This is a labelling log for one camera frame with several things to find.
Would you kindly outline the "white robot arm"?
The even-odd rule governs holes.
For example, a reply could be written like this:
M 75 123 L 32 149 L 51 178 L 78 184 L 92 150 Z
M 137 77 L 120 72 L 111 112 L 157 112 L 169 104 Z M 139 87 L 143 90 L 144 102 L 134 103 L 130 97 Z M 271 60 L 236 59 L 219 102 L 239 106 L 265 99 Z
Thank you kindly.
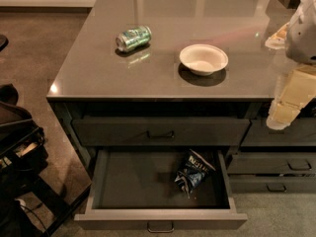
M 283 49 L 297 63 L 276 80 L 267 127 L 283 130 L 316 97 L 316 0 L 300 0 L 288 23 L 270 36 L 265 46 Z

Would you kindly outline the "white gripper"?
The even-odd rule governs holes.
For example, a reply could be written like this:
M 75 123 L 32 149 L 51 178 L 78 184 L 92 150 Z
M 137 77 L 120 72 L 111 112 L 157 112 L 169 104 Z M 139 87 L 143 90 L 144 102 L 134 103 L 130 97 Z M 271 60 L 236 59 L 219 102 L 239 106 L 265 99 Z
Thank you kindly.
M 316 97 L 316 15 L 313 12 L 295 13 L 288 24 L 280 27 L 265 41 L 271 49 L 284 49 L 288 58 L 305 63 L 294 68 L 276 83 L 267 127 L 283 130 Z

